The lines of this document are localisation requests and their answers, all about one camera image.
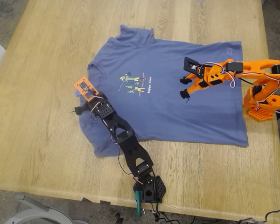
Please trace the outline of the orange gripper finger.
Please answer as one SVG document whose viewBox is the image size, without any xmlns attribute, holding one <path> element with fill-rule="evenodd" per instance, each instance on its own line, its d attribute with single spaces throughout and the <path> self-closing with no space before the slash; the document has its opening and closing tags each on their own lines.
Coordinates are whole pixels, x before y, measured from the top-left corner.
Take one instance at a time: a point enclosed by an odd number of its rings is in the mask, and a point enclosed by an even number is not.
<svg viewBox="0 0 280 224">
<path fill-rule="evenodd" d="M 194 79 L 199 78 L 200 74 L 197 71 L 189 73 L 187 76 L 183 77 L 180 79 L 180 83 L 182 84 L 189 84 L 191 83 Z"/>
<path fill-rule="evenodd" d="M 207 88 L 206 82 L 200 82 L 200 83 L 194 82 L 189 88 L 184 89 L 183 91 L 180 91 L 180 95 L 183 99 L 185 99 L 185 98 L 189 99 L 190 95 L 193 92 L 198 91 L 198 90 L 203 90 L 206 88 Z"/>
</svg>

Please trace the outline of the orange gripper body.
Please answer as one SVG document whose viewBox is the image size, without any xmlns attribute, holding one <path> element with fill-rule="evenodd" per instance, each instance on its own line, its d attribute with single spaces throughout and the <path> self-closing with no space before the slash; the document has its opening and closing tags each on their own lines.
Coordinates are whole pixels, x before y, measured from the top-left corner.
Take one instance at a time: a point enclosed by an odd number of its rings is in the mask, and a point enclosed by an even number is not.
<svg viewBox="0 0 280 224">
<path fill-rule="evenodd" d="M 197 72 L 198 78 L 200 79 L 198 86 L 201 88 L 215 86 L 224 82 L 224 69 L 219 65 L 213 64 L 211 66 L 204 64 L 199 69 L 197 69 Z"/>
</svg>

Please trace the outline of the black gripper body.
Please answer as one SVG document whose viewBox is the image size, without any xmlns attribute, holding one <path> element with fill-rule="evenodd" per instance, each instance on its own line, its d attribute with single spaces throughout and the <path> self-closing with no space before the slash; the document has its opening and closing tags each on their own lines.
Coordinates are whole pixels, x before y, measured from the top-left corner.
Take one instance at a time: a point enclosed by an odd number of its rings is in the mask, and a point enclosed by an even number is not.
<svg viewBox="0 0 280 224">
<path fill-rule="evenodd" d="M 99 92 L 98 95 L 91 95 L 87 93 L 84 96 L 86 102 L 84 104 L 84 111 L 90 111 L 100 118 L 109 116 L 108 98 L 104 93 Z"/>
</svg>

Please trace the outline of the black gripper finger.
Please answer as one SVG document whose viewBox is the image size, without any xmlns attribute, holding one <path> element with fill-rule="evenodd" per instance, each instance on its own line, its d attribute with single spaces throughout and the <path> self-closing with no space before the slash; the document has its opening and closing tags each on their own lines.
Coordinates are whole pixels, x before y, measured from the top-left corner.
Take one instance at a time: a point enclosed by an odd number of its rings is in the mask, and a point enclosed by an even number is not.
<svg viewBox="0 0 280 224">
<path fill-rule="evenodd" d="M 74 107 L 74 110 L 71 111 L 71 113 L 74 112 L 76 115 L 80 116 L 84 111 L 86 111 L 85 106 L 77 106 L 77 107 Z"/>
</svg>

